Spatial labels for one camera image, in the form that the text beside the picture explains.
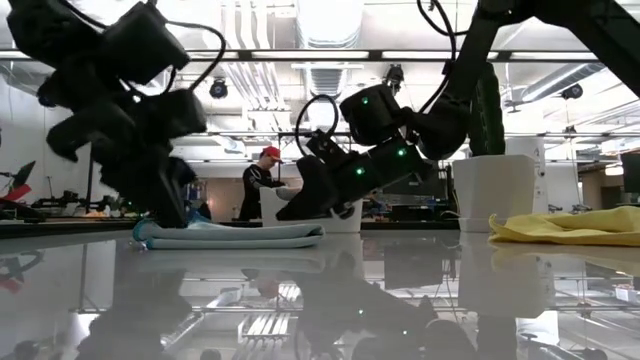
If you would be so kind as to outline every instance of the reflective table surface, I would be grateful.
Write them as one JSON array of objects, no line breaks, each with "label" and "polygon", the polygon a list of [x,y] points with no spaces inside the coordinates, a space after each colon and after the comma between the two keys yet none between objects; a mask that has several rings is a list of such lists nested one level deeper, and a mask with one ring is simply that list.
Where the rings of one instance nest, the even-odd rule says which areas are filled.
[{"label": "reflective table surface", "polygon": [[640,359],[640,249],[455,231],[317,248],[0,242],[0,359]]}]

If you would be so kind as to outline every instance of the yellow cloth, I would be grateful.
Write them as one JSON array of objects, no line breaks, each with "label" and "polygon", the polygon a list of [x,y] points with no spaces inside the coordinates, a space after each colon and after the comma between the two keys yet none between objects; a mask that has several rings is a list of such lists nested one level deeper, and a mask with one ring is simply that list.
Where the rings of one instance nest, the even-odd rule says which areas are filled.
[{"label": "yellow cloth", "polygon": [[520,215],[509,218],[504,226],[494,215],[489,225],[494,242],[640,246],[640,208],[633,206],[578,215]]}]

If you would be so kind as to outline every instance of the light blue cloth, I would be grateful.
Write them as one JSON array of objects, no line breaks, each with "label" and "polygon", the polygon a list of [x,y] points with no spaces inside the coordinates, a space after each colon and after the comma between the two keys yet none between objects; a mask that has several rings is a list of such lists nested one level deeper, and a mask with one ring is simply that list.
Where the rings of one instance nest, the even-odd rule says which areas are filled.
[{"label": "light blue cloth", "polygon": [[235,228],[200,215],[184,229],[163,229],[151,220],[133,229],[133,238],[148,249],[289,249],[317,245],[323,236],[320,225]]}]

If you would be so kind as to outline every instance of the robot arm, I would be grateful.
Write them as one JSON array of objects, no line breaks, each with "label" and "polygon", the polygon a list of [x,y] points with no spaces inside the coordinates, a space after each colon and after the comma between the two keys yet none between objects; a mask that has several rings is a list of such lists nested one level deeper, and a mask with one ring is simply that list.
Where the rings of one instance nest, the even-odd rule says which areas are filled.
[{"label": "robot arm", "polygon": [[[640,47],[634,40],[640,36],[640,26],[614,0],[481,0],[459,56],[450,66],[448,83],[431,109],[427,113],[401,109],[385,85],[361,90],[345,99],[340,110],[353,139],[375,147],[364,154],[345,154],[330,136],[314,132],[307,147],[323,162],[309,156],[298,161],[305,186],[298,198],[278,213],[278,218],[319,215],[329,209],[348,214],[344,209],[351,202],[419,173],[426,166],[412,145],[431,160],[451,156],[467,137],[471,97],[498,30],[531,17],[570,30],[640,96]],[[406,127],[404,134],[399,131],[401,127]],[[310,179],[319,173],[333,179],[333,183],[318,184]],[[327,199],[335,200],[327,205]]]},{"label": "robot arm", "polygon": [[[184,226],[180,190],[195,173],[169,156],[169,140],[206,130],[202,105],[193,89],[147,96],[131,85],[189,63],[165,27],[169,21],[154,2],[137,3],[110,26],[87,18],[66,0],[13,0],[10,5],[7,23],[18,49],[56,69],[38,89],[40,103],[73,112],[49,131],[51,149],[77,161],[76,151],[91,143],[103,183],[150,210],[163,226]],[[223,40],[222,48],[203,78],[224,52],[222,35],[213,32]]]}]

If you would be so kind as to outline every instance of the red object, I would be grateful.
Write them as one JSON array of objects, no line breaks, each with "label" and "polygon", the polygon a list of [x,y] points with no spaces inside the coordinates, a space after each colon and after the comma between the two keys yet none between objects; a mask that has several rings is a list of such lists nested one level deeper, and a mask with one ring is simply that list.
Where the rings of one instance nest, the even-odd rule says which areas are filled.
[{"label": "red object", "polygon": [[13,279],[0,282],[0,287],[9,290],[12,294],[17,294],[22,289],[22,285]]},{"label": "red object", "polygon": [[9,201],[18,201],[18,199],[27,195],[30,191],[31,191],[31,188],[29,187],[29,185],[24,184],[22,186],[18,186],[17,188],[13,189],[13,191],[5,195],[3,199],[9,200]]},{"label": "red object", "polygon": [[280,149],[278,149],[277,147],[267,146],[266,148],[262,149],[262,153],[265,154],[266,156],[271,156],[276,161],[281,161]]}]

